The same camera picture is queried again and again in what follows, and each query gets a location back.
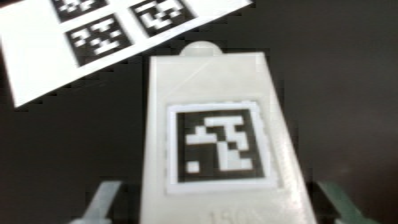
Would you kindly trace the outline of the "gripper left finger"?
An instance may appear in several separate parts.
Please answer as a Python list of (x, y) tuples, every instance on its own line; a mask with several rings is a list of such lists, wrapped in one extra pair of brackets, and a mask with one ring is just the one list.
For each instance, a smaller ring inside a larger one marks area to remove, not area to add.
[(118, 191), (121, 188), (121, 181), (103, 181), (96, 190), (96, 194), (86, 209), (86, 213), (78, 219), (71, 221), (71, 224), (112, 224), (112, 220), (107, 217), (112, 202), (116, 199)]

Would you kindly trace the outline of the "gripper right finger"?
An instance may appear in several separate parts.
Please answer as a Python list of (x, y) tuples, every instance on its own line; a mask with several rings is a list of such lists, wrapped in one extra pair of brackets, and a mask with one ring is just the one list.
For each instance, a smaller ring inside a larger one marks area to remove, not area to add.
[(340, 185), (320, 182), (318, 218), (322, 224), (381, 224), (361, 212)]

